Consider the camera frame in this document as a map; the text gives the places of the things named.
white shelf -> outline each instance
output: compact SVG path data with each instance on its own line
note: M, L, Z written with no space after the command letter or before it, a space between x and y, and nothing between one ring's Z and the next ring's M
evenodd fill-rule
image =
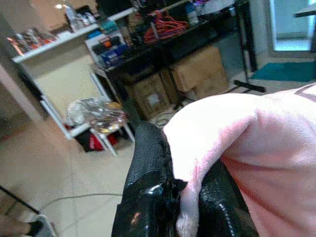
M77 31L75 33L71 33L71 34L69 34L67 36L64 36L61 39L57 39L56 41L51 42L51 43L49 43L49 44L47 44L45 46L42 46L40 48L34 49L34 50L30 51L30 52L27 52L24 55L16 56L16 57L12 58L12 60L15 63L21 63L21 62L23 62L23 61L25 61L27 59L33 58L33 57L35 57L35 56L37 56L39 54L42 54L42 53L44 53L46 51L49 51L49 50L51 50L51 49L53 49L53 48L55 48L55 47L57 47L59 45L62 45L64 43L68 42L68 41L71 41L71 40L73 40L75 38L83 36L83 35L91 32L91 31L94 31L94 30L98 29L98 28L99 28L99 25L97 25L97 24L93 24L93 25L87 26L87 27L83 28L80 31Z

tangled cable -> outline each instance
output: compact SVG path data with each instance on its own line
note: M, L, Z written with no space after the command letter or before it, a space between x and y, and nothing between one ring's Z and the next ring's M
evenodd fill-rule
M163 16L156 10L155 28L160 40L165 40L173 36L180 35L186 31L189 24L186 21L176 21L171 16ZM157 41L153 29L150 27L144 35L145 43L154 43Z

